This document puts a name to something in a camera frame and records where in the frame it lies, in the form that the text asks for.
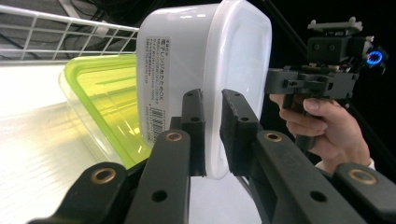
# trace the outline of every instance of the white wire rack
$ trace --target white wire rack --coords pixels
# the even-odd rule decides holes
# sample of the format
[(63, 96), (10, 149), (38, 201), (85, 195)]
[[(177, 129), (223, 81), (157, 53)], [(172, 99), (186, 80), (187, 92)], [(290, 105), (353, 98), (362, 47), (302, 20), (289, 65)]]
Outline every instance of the white wire rack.
[(0, 62), (134, 53), (139, 29), (0, 5)]

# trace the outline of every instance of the translucent container lid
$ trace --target translucent container lid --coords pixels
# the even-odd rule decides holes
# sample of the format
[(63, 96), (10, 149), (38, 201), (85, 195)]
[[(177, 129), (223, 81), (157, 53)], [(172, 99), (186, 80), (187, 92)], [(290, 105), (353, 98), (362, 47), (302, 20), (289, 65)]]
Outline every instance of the translucent container lid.
[(141, 138), (134, 54), (79, 57), (59, 77), (68, 103), (95, 140), (92, 154), (127, 169), (149, 157)]

